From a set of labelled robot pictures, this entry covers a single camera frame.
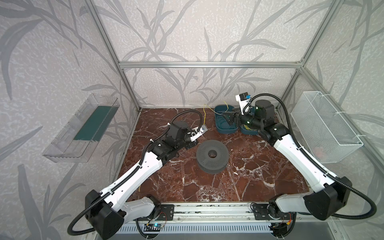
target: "black corrugated cable conduit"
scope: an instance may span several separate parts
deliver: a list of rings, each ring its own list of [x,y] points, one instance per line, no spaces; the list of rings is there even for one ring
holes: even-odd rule
[[[173,123],[173,121],[176,120],[176,118],[178,118],[179,116],[185,114],[185,113],[197,113],[200,117],[200,122],[199,122],[199,127],[197,128],[197,131],[200,131],[200,128],[201,128],[201,125],[203,124],[203,116],[201,115],[201,113],[195,109],[190,109],[190,110],[185,110],[183,112],[180,112],[178,114],[176,114],[176,116],[174,116],[172,118],[172,120],[170,121],[170,124]],[[169,126],[167,126],[167,129],[159,136],[157,137],[155,140],[153,141],[157,141],[159,140],[161,137],[163,137],[167,131],[169,130]],[[148,147],[151,145],[152,142],[149,142],[143,149],[143,152],[141,154],[141,158],[140,158],[140,161],[139,161],[139,165],[142,165],[143,164],[143,161],[144,161],[144,156],[145,156],[145,153],[147,152],[147,149]],[[89,229],[85,229],[85,230],[80,230],[80,231],[75,231],[73,230],[73,227],[75,226],[75,224],[87,213],[89,212],[92,208],[94,208],[95,206],[97,206],[100,202],[104,201],[104,199],[106,197],[108,197],[111,192],[114,192],[116,191],[119,187],[121,187],[121,185],[123,185],[126,181],[128,181],[138,170],[140,169],[140,166],[137,166],[128,176],[126,176],[121,182],[119,182],[118,184],[116,184],[116,186],[114,186],[110,192],[107,192],[105,193],[102,197],[100,197],[98,200],[94,201],[87,209],[83,210],[79,215],[77,215],[73,220],[72,222],[69,224],[68,228],[67,228],[67,233],[71,236],[78,236],[78,235],[83,235],[83,234],[87,234],[87,233],[90,233],[90,232],[93,232],[95,231],[94,228],[89,228]]]
[[[329,173],[327,173],[327,171],[322,168],[317,162],[315,162],[311,156],[309,156],[307,154],[306,151],[303,150],[303,148],[301,148],[301,145],[299,144],[299,142],[297,141],[294,133],[293,133],[293,129],[292,129],[292,126],[291,126],[291,121],[289,119],[289,114],[288,114],[288,111],[287,111],[287,108],[285,107],[285,104],[283,103],[283,101],[273,95],[273,94],[269,94],[269,93],[261,93],[261,94],[257,94],[256,96],[254,96],[247,104],[246,106],[244,107],[244,109],[246,109],[249,105],[252,104],[252,101],[255,99],[255,98],[258,98],[258,97],[261,97],[261,96],[269,96],[269,97],[273,97],[275,98],[280,104],[281,106],[283,107],[284,109],[284,114],[285,114],[285,118],[286,118],[286,121],[287,121],[287,125],[288,125],[288,130],[289,130],[289,133],[291,134],[291,137],[294,141],[294,143],[296,144],[297,148],[301,151],[302,154],[304,154],[304,156],[313,164],[315,165],[322,173],[324,173],[327,177],[331,178],[332,180],[334,180],[335,182],[337,182],[338,184],[340,184],[341,186],[343,186],[344,188],[350,190],[351,192],[357,194],[358,196],[360,196],[361,198],[363,198],[365,201],[367,201],[370,206],[371,206],[371,209],[365,213],[365,214],[360,214],[360,215],[354,215],[354,216],[350,216],[350,215],[342,215],[342,214],[333,214],[332,216],[333,217],[338,217],[338,218],[345,218],[345,219],[351,219],[351,220],[359,220],[359,219],[366,219],[366,218],[369,218],[371,216],[373,216],[376,211],[377,211],[377,207],[376,207],[376,204],[374,203],[374,201],[372,201],[368,196],[366,196],[365,194],[363,194],[362,192],[356,190],[355,188],[353,187],[350,187],[346,184],[344,184],[343,182],[339,181],[340,178],[338,177],[335,177]]]

